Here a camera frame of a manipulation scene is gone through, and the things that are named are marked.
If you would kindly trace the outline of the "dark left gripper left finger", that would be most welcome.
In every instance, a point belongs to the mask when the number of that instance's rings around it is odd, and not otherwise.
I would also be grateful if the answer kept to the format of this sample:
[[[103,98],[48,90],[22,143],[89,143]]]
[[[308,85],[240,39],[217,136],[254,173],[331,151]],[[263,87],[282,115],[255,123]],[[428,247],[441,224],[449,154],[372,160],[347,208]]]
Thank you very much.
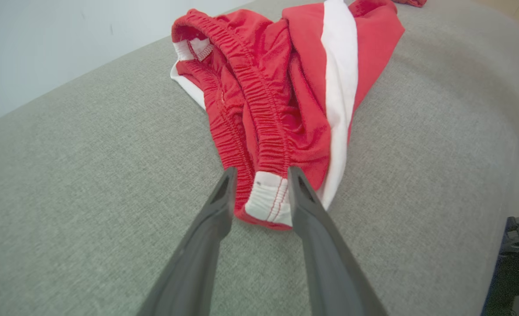
[[[237,168],[224,171],[137,316],[209,316],[220,243],[233,222]]]

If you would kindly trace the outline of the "black robot chassis part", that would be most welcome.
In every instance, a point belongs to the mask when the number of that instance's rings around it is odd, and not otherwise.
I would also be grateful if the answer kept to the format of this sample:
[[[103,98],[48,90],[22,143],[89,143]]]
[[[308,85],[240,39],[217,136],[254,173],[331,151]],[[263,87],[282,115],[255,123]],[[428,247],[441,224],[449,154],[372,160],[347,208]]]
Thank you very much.
[[[519,316],[519,217],[508,217],[480,316]]]

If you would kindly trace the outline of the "red shorts white stripe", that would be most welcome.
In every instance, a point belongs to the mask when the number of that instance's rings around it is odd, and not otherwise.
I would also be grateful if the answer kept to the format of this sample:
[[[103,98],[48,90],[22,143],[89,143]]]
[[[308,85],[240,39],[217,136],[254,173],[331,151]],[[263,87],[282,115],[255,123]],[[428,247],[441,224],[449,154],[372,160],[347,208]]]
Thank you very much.
[[[238,219],[291,230],[290,166],[328,209],[354,112],[403,33],[392,0],[324,0],[283,9],[276,22],[192,9],[174,22],[170,76],[205,109],[223,167],[238,170]]]

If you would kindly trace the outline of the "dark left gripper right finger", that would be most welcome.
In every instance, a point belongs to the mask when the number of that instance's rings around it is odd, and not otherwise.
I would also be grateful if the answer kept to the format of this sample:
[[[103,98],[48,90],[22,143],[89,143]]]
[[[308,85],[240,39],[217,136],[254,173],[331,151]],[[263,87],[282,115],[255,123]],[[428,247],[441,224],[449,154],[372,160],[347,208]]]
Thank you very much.
[[[293,231],[302,241],[312,316],[387,316],[301,168],[288,170]]]

